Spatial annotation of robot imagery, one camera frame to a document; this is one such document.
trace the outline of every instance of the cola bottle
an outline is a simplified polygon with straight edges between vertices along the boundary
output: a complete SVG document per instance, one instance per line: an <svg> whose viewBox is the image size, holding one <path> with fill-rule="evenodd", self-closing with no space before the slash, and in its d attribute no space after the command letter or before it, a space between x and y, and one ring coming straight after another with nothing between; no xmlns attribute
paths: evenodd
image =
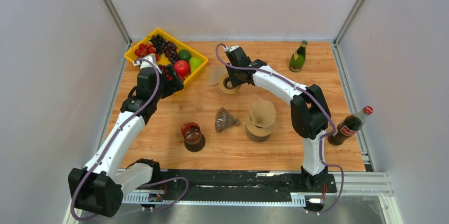
<svg viewBox="0 0 449 224"><path fill-rule="evenodd" d="M337 126L337 134L327 137L327 141L333 146L343 144L346 139L352 137L362 128L366 118L372 113L373 108L366 106L361 111L349 115Z"/></svg>

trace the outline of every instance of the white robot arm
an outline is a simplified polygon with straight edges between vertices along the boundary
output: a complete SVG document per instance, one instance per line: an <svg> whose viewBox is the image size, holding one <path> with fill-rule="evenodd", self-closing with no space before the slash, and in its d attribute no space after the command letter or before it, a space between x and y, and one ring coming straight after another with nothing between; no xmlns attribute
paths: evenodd
<svg viewBox="0 0 449 224"><path fill-rule="evenodd" d="M156 63L152 56L144 59ZM159 163L148 159L140 159L125 172L119 175L116 173L134 138L156 111L158 101L184 88L183 81L173 68L167 66L167 70L172 77L170 81L161 75L158 68L153 69L149 63L142 63L137 86L123 102L111 133L83 168L73 168L68 175L72 197L80 187L74 200L76 208L112 217L118 211L124 196L142 184L160 180ZM160 74L158 85L156 73Z"/></svg>
<svg viewBox="0 0 449 224"><path fill-rule="evenodd" d="M285 78L261 60L257 59L251 62L250 58L246 56L243 49L239 46L226 49L225 52L232 66L239 68L257 68L265 71L241 70L227 67L229 77L224 82L226 84L231 82L232 87L244 83L259 86L273 93L290 106L293 128L302 137L304 162L301 169L309 175L308 182L310 186L315 186L320 183L322 178L327 174L327 167L323 164L324 145L319 146L319 144L324 143L318 139L326 133L327 119L316 107L316 104L302 93L302 91L307 91L314 96L330 116L329 108L320 87L317 85L307 87Z"/></svg>

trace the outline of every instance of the gray floor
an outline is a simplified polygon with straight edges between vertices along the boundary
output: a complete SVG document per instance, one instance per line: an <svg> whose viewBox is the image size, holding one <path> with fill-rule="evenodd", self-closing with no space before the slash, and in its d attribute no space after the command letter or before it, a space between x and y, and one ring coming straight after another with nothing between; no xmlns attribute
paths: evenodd
<svg viewBox="0 0 449 224"><path fill-rule="evenodd" d="M332 203L326 197L326 205ZM123 204L116 218L97 217L89 223L182 223L182 224L263 224L263 223L345 223L383 224L382 209L377 196L345 196L332 212L320 216L307 214L293 207L220 207L175 205L170 209L125 213L139 209Z"/></svg>

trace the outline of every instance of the white wall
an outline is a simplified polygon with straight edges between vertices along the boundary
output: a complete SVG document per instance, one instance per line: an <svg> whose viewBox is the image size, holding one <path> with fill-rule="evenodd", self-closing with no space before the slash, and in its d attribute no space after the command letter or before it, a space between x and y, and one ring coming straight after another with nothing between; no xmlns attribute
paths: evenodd
<svg viewBox="0 0 449 224"><path fill-rule="evenodd" d="M356 0L112 0L133 39L333 39Z"/></svg>
<svg viewBox="0 0 449 224"><path fill-rule="evenodd" d="M404 223L447 223L449 0L366 0L341 45Z"/></svg>
<svg viewBox="0 0 449 224"><path fill-rule="evenodd" d="M1 223L61 223L126 45L102 0L0 0Z"/></svg>

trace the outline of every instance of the coca-cola logo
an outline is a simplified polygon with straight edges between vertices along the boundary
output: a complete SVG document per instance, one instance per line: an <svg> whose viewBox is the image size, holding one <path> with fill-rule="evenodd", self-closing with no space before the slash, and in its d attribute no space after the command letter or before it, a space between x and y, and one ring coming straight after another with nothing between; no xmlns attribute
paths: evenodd
<svg viewBox="0 0 449 224"><path fill-rule="evenodd" d="M340 132L341 132L343 135L350 137L350 136L353 136L353 135L355 134L356 131L350 130L347 126L343 126L343 127L340 129Z"/></svg>

